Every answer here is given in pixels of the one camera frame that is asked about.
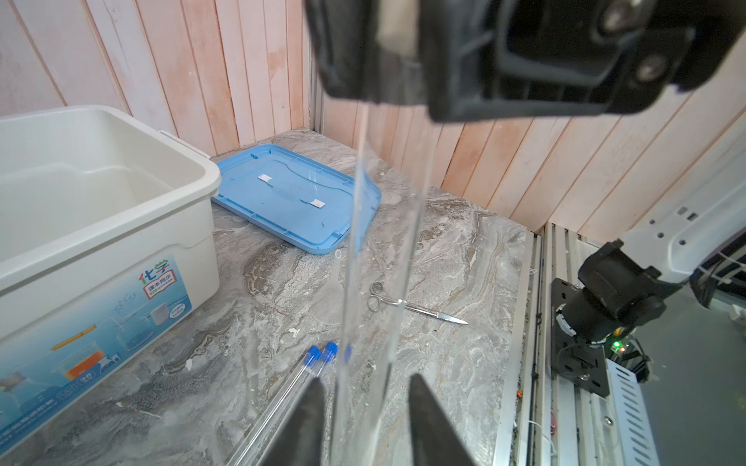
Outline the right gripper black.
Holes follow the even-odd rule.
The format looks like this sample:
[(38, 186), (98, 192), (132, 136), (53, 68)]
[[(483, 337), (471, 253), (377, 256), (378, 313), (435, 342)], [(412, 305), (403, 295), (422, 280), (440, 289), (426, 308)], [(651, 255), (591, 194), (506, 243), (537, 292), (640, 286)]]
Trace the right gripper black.
[(434, 122), (637, 114), (697, 89), (741, 1), (308, 1), (324, 91)]

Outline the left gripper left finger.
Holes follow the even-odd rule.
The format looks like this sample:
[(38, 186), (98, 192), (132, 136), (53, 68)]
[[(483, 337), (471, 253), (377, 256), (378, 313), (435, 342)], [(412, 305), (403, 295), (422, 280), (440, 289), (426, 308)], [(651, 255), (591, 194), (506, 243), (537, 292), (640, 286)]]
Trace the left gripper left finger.
[(314, 378), (260, 465), (321, 465), (325, 423), (326, 391), (322, 380)]

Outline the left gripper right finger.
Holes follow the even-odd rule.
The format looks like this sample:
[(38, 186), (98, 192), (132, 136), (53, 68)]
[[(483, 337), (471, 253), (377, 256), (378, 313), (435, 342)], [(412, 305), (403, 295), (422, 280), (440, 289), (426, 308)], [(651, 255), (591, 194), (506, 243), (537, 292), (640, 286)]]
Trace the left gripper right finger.
[(421, 374), (410, 378), (408, 407), (414, 465), (474, 465)]

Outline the clear glass test tube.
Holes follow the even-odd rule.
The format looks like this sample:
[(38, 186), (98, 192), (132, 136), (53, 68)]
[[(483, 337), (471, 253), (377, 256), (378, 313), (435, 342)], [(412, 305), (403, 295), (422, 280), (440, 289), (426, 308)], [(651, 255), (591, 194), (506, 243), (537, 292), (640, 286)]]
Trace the clear glass test tube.
[(352, 228), (328, 464), (379, 465), (408, 443), (409, 375), (401, 340), (433, 156), (422, 106), (359, 105)]

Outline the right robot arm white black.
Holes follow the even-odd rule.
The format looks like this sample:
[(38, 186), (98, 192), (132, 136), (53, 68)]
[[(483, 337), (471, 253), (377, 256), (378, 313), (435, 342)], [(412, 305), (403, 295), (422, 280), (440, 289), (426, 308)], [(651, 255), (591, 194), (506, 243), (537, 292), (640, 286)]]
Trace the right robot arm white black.
[[(741, 1), (308, 1), (324, 91), (423, 105), (438, 123), (628, 116), (705, 85), (745, 29)], [(744, 222), (733, 195), (658, 219), (579, 270), (561, 325), (587, 342), (656, 320)]]

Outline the metal surgical scissors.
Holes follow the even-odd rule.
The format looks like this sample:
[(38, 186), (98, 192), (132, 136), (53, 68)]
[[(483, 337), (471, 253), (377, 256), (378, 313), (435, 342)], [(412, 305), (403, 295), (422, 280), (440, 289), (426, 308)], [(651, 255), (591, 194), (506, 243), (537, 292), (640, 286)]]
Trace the metal surgical scissors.
[(429, 316), (430, 318), (436, 318), (437, 320), (442, 320), (443, 322), (450, 322), (458, 325), (468, 325), (468, 322), (466, 320), (462, 320), (461, 318), (457, 318), (456, 316), (451, 316), (439, 311), (433, 311), (419, 305), (411, 304), (405, 300), (394, 300), (392, 297), (386, 294), (384, 285), (380, 282), (374, 282), (370, 285), (366, 304), (368, 310), (371, 312), (380, 312), (384, 310), (384, 308), (388, 307), (402, 307), (407, 311), (424, 316)]

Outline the white perforated vent cover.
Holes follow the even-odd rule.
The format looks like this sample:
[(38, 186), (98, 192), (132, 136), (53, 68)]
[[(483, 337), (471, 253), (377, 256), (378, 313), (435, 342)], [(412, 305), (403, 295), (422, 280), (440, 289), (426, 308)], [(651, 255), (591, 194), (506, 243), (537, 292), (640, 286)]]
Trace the white perforated vent cover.
[(608, 361), (609, 400), (623, 465), (660, 465), (644, 397), (633, 372)]

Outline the blue plastic bin lid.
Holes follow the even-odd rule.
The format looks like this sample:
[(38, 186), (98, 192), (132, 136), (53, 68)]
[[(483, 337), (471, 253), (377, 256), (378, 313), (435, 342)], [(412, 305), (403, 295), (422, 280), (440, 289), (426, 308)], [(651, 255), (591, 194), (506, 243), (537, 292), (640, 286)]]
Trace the blue plastic bin lid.
[(218, 206), (293, 246), (323, 256), (353, 228), (355, 179), (277, 145), (218, 163)]

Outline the white plastic storage bin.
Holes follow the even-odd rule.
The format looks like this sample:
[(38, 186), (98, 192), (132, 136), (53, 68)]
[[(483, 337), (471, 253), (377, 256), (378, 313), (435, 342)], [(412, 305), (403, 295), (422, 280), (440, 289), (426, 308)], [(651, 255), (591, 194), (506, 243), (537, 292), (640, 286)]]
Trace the white plastic storage bin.
[(1, 120), (1, 450), (218, 290), (219, 167), (117, 109)]

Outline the aluminium rail base frame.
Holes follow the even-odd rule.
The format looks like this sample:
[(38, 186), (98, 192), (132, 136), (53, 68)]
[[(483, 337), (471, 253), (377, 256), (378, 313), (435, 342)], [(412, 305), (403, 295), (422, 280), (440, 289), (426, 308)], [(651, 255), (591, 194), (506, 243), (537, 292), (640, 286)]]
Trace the aluminium rail base frame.
[(551, 284), (568, 280), (574, 233), (547, 223), (528, 233), (519, 277), (493, 465), (577, 465), (571, 383), (551, 365)]

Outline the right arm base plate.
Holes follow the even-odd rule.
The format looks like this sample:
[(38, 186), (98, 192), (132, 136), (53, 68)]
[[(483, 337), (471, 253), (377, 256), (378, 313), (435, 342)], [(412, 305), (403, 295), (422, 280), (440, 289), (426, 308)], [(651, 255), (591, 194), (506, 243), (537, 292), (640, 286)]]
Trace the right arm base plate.
[(609, 342), (616, 343), (633, 333), (627, 328), (613, 331), (602, 340), (590, 340), (573, 329), (565, 310), (573, 298), (582, 297), (581, 289), (562, 279), (551, 283), (551, 367), (553, 372), (577, 388), (606, 398), (610, 394), (607, 375)]

